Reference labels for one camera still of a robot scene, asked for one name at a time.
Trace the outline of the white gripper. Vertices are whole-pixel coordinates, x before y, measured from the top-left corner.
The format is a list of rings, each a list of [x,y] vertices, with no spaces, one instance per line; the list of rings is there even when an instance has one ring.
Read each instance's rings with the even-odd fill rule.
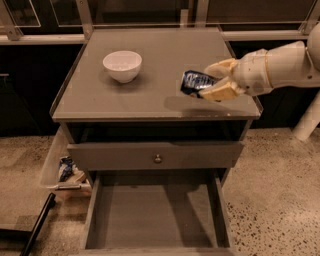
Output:
[[[246,54],[241,59],[229,58],[213,63],[204,73],[222,80],[214,86],[199,91],[199,95],[209,101],[233,100],[246,93],[258,96],[270,93],[273,88],[267,72],[265,49]]]

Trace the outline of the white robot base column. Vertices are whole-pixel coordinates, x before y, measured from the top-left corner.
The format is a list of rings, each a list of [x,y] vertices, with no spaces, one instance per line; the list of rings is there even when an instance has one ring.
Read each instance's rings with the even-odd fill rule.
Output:
[[[307,140],[320,123],[320,91],[293,129],[293,135],[301,140]]]

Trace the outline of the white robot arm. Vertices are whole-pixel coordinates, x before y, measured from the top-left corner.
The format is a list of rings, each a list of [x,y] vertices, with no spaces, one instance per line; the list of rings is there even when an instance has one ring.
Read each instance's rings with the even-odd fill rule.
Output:
[[[246,94],[265,95],[294,86],[313,88],[320,84],[320,24],[307,43],[297,41],[271,50],[260,49],[241,59],[230,58],[207,66],[204,73],[219,81],[199,92],[206,100],[232,100]]]

